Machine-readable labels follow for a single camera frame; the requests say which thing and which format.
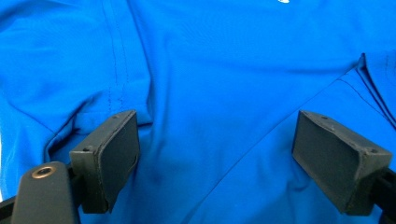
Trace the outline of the blue cloth garment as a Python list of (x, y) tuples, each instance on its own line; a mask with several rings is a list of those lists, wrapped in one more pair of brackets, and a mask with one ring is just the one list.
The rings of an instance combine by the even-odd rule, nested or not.
[(139, 163), (83, 224), (377, 224), (291, 145), (310, 110), (396, 169), (396, 0), (0, 0), (0, 200), (129, 109)]

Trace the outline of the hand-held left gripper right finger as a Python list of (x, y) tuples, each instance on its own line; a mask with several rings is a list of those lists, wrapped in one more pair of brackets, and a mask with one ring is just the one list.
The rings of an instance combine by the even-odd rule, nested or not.
[(340, 212), (368, 216), (378, 205), (393, 214), (392, 154), (343, 124), (301, 110), (292, 156)]

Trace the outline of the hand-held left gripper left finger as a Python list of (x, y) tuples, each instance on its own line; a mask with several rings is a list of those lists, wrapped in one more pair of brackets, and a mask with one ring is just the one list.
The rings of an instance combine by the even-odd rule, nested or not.
[(112, 211), (139, 154), (135, 110), (109, 117), (69, 152), (73, 172), (85, 181), (84, 213)]

